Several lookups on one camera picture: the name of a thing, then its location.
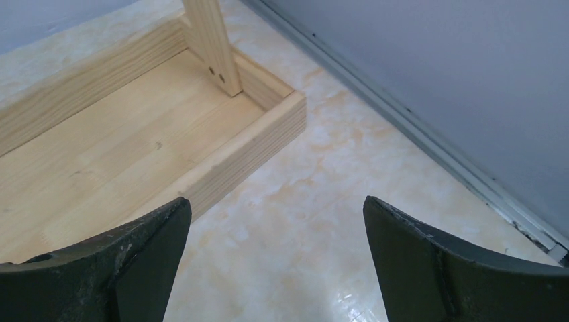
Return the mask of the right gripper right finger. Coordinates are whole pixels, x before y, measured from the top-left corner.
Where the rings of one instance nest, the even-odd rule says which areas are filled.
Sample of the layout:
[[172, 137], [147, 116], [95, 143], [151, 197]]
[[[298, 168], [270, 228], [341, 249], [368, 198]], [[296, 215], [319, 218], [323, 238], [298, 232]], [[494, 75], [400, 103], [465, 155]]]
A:
[[568, 269], [495, 252], [368, 196], [366, 235], [389, 321], [567, 321]]

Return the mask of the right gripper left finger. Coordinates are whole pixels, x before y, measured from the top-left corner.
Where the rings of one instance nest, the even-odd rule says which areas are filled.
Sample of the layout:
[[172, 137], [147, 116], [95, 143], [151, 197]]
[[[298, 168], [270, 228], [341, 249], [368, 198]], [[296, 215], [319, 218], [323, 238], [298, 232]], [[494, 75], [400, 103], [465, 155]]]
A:
[[162, 321], [191, 225], [183, 197], [71, 246], [1, 265], [2, 321]]

